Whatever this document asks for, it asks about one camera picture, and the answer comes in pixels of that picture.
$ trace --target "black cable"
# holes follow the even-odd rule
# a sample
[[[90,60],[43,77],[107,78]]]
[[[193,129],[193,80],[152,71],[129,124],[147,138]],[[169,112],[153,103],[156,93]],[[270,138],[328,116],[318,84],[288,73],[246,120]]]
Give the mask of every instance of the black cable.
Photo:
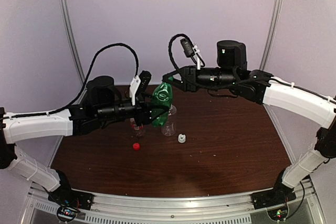
[[[190,84],[192,84],[192,85],[195,85],[195,86],[197,86],[197,87],[199,87],[199,88],[202,88],[202,89],[209,89],[209,90],[214,90],[214,91],[216,91],[216,90],[218,90],[218,89],[229,89],[229,88],[233,88],[233,87],[235,87],[236,85],[238,85],[238,84],[242,84],[242,83],[248,83],[248,82],[255,82],[255,81],[258,81],[258,79],[253,79],[253,80],[249,80],[249,79],[247,79],[247,80],[242,80],[242,81],[236,82],[235,84],[232,83],[232,84],[226,84],[226,85],[222,85],[222,86],[206,86],[206,85],[202,85],[202,84],[199,84],[199,83],[196,83],[196,82],[193,82],[193,81],[191,81],[191,80],[186,79],[186,77],[183,75],[183,72],[180,70],[180,68],[179,68],[178,65],[176,64],[176,62],[175,62],[175,60],[174,60],[174,57],[173,57],[173,53],[172,53],[173,42],[174,42],[177,38],[179,38],[179,37],[183,37],[183,38],[185,38],[185,39],[188,39],[188,40],[190,41],[191,44],[193,44],[193,43],[192,43],[192,41],[190,40],[190,38],[189,38],[187,35],[185,35],[185,34],[176,34],[176,35],[174,35],[174,36],[170,39],[169,44],[168,44],[168,54],[169,54],[170,61],[171,61],[172,65],[174,66],[176,72],[181,76],[182,81],[188,82],[188,83],[190,83]]]
[[[201,57],[198,53],[196,53],[196,56],[197,56],[197,58],[201,61],[201,63],[202,63],[202,67],[205,67],[205,62],[204,62],[204,60],[202,59],[202,57]]]
[[[303,203],[303,201],[304,201],[304,199],[305,199],[305,194],[306,194],[306,191],[305,191],[305,189],[304,189],[305,187],[303,186],[303,183],[302,183],[302,182],[300,182],[300,184],[301,184],[301,187],[302,187],[302,190],[303,190],[303,195],[302,195],[301,202],[300,202],[300,204],[298,205],[297,209],[296,209],[290,216],[287,216],[287,217],[286,217],[286,220],[288,220],[289,218],[292,218],[293,215],[295,215],[295,214],[297,213],[297,211],[300,209],[300,207],[301,207],[301,205],[302,205],[302,203]]]
[[[211,94],[209,89],[207,90],[207,92],[211,97],[216,97],[216,98],[237,98],[238,97],[237,95],[230,95],[230,94]]]
[[[137,76],[138,75],[138,71],[139,71],[139,59],[138,59],[138,56],[137,56],[137,53],[133,50],[133,48],[131,48],[129,45],[126,45],[124,43],[114,43],[114,44],[110,44],[110,45],[107,45],[103,48],[101,48],[98,52],[96,52],[96,54],[94,55],[93,59],[92,59],[92,62],[91,62],[91,65],[89,67],[89,71],[85,77],[85,80],[84,80],[84,83],[78,93],[78,95],[71,101],[69,102],[67,105],[59,108],[59,109],[56,109],[56,110],[52,110],[52,111],[49,111],[49,112],[40,112],[40,113],[27,113],[27,114],[18,114],[18,115],[13,115],[12,118],[25,118],[25,117],[29,117],[29,116],[40,116],[40,115],[50,115],[50,114],[56,114],[62,110],[65,110],[67,109],[69,106],[71,106],[74,102],[76,102],[78,100],[78,98],[80,97],[80,95],[83,93],[85,87],[86,87],[86,84],[88,82],[88,79],[89,79],[89,76],[91,74],[91,71],[92,71],[92,68],[93,68],[93,65],[95,64],[94,62],[96,61],[96,58],[98,57],[98,55],[105,51],[106,49],[108,48],[111,48],[111,47],[126,47],[128,50],[130,50],[132,52],[132,54],[134,55],[134,58],[135,58],[135,75]],[[10,117],[9,116],[6,116],[2,119],[9,119]]]
[[[275,79],[275,78],[271,78],[270,80],[271,80],[271,81],[276,81],[277,83],[282,84],[282,85],[285,85],[285,86],[288,86],[288,87],[292,87],[291,84],[286,83],[286,82],[279,81],[278,79]],[[316,95],[317,97],[322,98],[322,99],[324,99],[324,100],[326,100],[326,101],[328,100],[328,98],[326,98],[326,97],[324,97],[324,96],[322,96],[322,95],[320,95],[320,94],[318,94],[318,93],[316,93],[316,92],[314,92],[314,91],[311,91],[311,90],[309,90],[309,89],[305,89],[305,88],[302,88],[302,87],[300,87],[300,86],[296,86],[296,85],[294,85],[293,88],[300,89],[300,90],[305,91],[305,92],[307,92],[307,93],[311,93],[311,94]]]

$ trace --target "curved metal frame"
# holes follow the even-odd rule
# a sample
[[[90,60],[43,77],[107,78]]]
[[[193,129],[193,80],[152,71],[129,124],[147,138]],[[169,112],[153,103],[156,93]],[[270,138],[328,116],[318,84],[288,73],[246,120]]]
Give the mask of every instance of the curved metal frame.
[[[265,44],[264,54],[263,54],[263,57],[261,59],[261,63],[260,63],[260,67],[259,67],[260,70],[265,69],[268,58],[269,58],[269,54],[270,54],[270,51],[271,51],[271,48],[272,48],[273,39],[274,39],[274,36],[275,36],[276,27],[277,27],[279,16],[280,16],[282,1],[283,0],[275,0],[274,1],[271,24],[269,26],[269,31],[268,31],[266,44]]]
[[[62,10],[63,21],[65,24],[67,38],[68,38],[71,54],[72,54],[72,57],[75,63],[76,71],[77,71],[77,74],[78,74],[78,77],[81,83],[84,83],[85,75],[84,75],[83,67],[81,65],[81,62],[78,56],[77,46],[76,46],[76,42],[74,38],[74,32],[72,31],[72,26],[70,22],[67,0],[60,0],[60,6]]]

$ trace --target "green plastic bottle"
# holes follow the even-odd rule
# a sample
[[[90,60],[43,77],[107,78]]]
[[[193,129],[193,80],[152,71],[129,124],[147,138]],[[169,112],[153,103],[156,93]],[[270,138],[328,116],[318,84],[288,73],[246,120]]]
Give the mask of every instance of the green plastic bottle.
[[[166,82],[162,82],[153,92],[151,103],[153,105],[163,105],[168,108],[173,104],[173,89],[172,86]],[[153,109],[152,117],[155,117],[162,112],[162,109]],[[168,112],[160,115],[152,122],[154,127],[163,126],[168,119]]]

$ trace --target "white robot arm segment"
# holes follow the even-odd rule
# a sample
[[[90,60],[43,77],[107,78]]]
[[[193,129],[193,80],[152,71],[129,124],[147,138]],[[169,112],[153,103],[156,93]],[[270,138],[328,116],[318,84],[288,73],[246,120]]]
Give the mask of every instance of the white robot arm segment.
[[[15,113],[7,113],[9,119],[4,119],[6,127],[3,129],[7,144],[43,137],[43,136],[71,136],[72,121],[69,110],[63,110],[52,115],[13,118]]]
[[[279,84],[273,80],[269,83],[271,86],[266,88],[263,104],[283,108],[302,115],[323,128],[329,128],[335,118],[336,104],[330,102],[335,101],[333,98],[326,97],[329,100],[324,100],[314,94]]]

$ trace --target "small white object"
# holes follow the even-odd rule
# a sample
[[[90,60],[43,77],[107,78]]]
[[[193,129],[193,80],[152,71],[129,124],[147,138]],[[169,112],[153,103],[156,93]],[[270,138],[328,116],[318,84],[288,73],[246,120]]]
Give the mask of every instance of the small white object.
[[[197,60],[197,70],[200,70],[201,69],[200,58],[202,58],[202,56],[201,56],[201,51],[198,49],[198,46],[195,43],[193,44],[193,50],[194,50],[195,55],[197,56],[197,59],[196,59]]]
[[[178,135],[178,139],[179,139],[179,143],[183,144],[185,142],[185,135],[184,134],[180,134]]]
[[[140,86],[141,79],[139,76],[135,76],[130,83],[130,98],[132,99],[132,105],[135,105],[135,94]]]

